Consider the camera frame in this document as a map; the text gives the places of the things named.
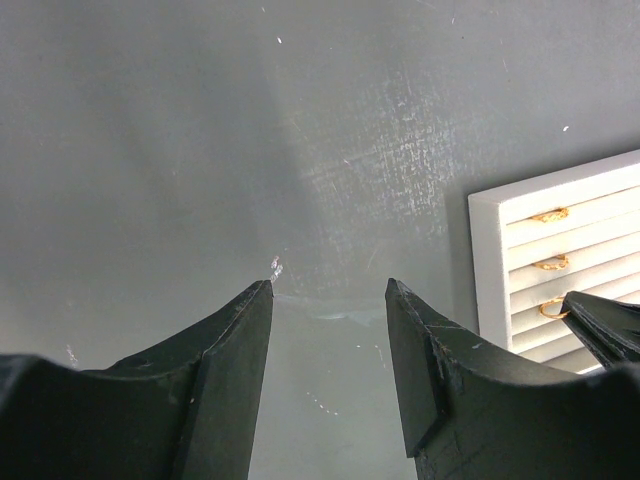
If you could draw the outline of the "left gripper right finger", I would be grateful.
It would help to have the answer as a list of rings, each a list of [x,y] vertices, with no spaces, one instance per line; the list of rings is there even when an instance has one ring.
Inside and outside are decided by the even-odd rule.
[[[397,280],[387,324],[405,449],[421,479],[635,479],[639,363],[579,375],[509,352]]]

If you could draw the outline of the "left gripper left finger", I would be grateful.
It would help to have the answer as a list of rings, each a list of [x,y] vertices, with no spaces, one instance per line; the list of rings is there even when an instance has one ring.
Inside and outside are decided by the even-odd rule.
[[[1,358],[5,479],[244,479],[273,313],[270,281],[104,370]]]

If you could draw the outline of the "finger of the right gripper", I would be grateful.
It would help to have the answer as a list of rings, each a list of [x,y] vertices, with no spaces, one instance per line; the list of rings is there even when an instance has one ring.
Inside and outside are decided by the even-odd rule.
[[[563,300],[564,324],[604,368],[639,363],[639,305],[571,291]]]

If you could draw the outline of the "beige ring tray drawer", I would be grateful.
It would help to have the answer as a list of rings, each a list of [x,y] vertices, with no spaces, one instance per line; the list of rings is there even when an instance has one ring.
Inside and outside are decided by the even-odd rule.
[[[570,291],[639,301],[639,153],[468,198],[479,334],[576,374],[599,361],[563,323]]]

